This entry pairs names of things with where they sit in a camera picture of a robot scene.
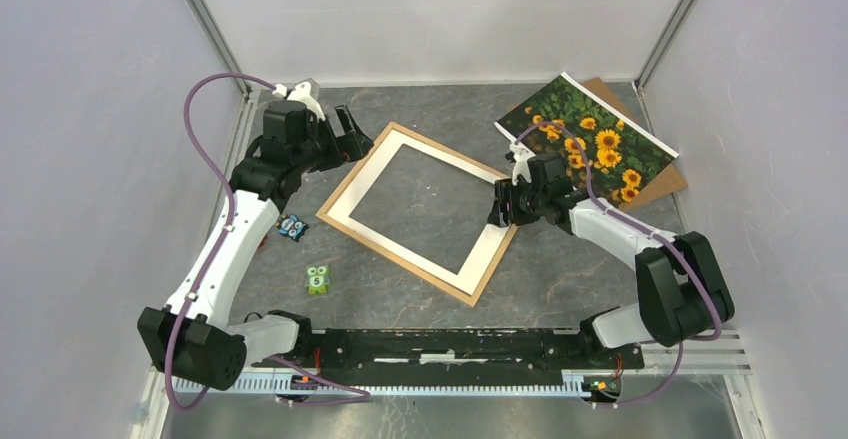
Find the brown cardboard backing board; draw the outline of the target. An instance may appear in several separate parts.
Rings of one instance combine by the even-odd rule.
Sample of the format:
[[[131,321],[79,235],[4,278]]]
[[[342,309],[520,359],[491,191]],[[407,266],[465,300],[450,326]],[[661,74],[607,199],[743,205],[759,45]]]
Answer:
[[[632,82],[605,82],[601,78],[595,77],[582,81],[581,84],[640,127],[650,133],[653,132],[645,107]],[[688,183],[680,171],[673,164],[670,164],[651,182],[647,183],[636,198],[624,205],[622,209],[631,212],[638,207],[671,197],[687,186]]]

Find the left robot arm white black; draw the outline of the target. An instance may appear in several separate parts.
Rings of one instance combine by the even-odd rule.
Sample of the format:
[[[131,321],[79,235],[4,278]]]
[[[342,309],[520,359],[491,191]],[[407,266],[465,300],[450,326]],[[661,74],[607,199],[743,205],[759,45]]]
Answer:
[[[164,306],[144,308],[137,321],[158,371],[224,391],[268,356],[295,367],[312,358],[305,320],[269,313],[231,325],[229,314],[250,261],[303,177],[353,163],[373,147],[347,106],[334,111],[340,134],[304,100],[274,101],[264,111],[262,132],[233,169],[229,196],[188,276]]]

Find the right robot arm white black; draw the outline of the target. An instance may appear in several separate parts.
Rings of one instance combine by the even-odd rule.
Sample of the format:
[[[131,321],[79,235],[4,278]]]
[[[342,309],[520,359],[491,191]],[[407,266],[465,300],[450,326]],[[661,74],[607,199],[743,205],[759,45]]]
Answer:
[[[494,184],[488,224],[504,228],[544,219],[604,249],[635,273],[636,303],[581,324],[577,351],[585,364],[602,367],[618,347],[631,343],[672,347],[707,340],[733,318],[735,304],[704,235],[654,228],[576,189],[565,160],[556,154],[519,150],[505,158],[512,173]]]

